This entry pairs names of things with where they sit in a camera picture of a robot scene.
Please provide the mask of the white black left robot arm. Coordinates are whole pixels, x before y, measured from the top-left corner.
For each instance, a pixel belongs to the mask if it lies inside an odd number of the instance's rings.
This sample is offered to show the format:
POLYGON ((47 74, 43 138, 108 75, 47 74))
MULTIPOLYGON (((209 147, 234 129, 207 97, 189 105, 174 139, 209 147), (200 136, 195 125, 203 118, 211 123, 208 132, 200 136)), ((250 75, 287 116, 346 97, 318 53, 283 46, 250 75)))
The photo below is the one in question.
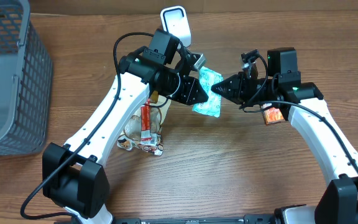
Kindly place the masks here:
POLYGON ((112 223, 107 211, 110 184, 104 167, 125 125, 153 92, 194 105, 208 100, 197 78, 206 59, 178 37, 156 30, 148 46, 115 60, 117 75, 91 117, 62 146, 50 143, 42 155, 43 195, 65 209, 71 223, 112 223))

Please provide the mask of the orange small box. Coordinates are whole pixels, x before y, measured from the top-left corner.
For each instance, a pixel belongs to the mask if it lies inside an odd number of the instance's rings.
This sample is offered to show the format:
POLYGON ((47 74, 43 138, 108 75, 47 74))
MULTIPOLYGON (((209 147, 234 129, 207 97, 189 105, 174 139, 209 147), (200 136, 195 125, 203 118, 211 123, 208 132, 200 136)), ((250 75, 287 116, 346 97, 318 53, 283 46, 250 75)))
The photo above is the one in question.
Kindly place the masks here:
POLYGON ((271 103, 263 104, 260 109, 266 125, 284 121, 284 117, 278 108, 273 107, 271 103))

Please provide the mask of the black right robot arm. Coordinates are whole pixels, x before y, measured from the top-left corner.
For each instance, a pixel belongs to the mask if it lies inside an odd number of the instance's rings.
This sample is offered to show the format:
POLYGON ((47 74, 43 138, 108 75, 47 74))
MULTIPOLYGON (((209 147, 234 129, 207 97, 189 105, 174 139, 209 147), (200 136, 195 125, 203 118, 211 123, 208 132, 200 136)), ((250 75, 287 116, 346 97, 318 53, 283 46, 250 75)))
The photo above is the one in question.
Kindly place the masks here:
POLYGON ((263 59, 266 76, 256 75, 258 50, 242 54, 243 69, 211 87, 239 105, 259 105, 262 111, 280 110, 305 140, 317 160, 326 190, 316 206, 290 205, 275 209, 268 223, 358 223, 358 152, 329 112, 324 96, 313 82, 303 83, 296 50, 268 50, 263 59))

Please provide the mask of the teal tissue pack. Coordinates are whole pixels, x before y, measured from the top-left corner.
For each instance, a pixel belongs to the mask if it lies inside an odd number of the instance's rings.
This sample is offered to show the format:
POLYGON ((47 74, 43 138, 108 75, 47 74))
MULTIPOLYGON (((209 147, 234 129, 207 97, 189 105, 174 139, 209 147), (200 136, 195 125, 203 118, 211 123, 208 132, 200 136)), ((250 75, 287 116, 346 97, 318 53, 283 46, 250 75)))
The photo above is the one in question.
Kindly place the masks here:
POLYGON ((207 67, 202 67, 199 71, 199 81, 203 90, 208 95, 208 100, 204 103, 195 104, 192 111, 207 116, 214 116, 216 118, 220 117, 221 96, 217 93, 214 93, 211 90, 211 87, 223 81, 223 76, 214 70, 211 70, 207 67))

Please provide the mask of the brown snack bag red label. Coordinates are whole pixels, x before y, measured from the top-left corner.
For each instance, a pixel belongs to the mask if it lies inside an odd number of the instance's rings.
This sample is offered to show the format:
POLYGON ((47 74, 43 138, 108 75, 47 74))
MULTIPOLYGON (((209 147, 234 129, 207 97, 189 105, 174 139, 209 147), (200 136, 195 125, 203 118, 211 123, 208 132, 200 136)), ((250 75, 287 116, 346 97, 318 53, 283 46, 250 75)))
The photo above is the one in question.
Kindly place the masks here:
POLYGON ((162 124, 171 100, 156 91, 127 122, 117 139, 117 147, 131 151, 139 149, 155 156, 163 154, 162 124))

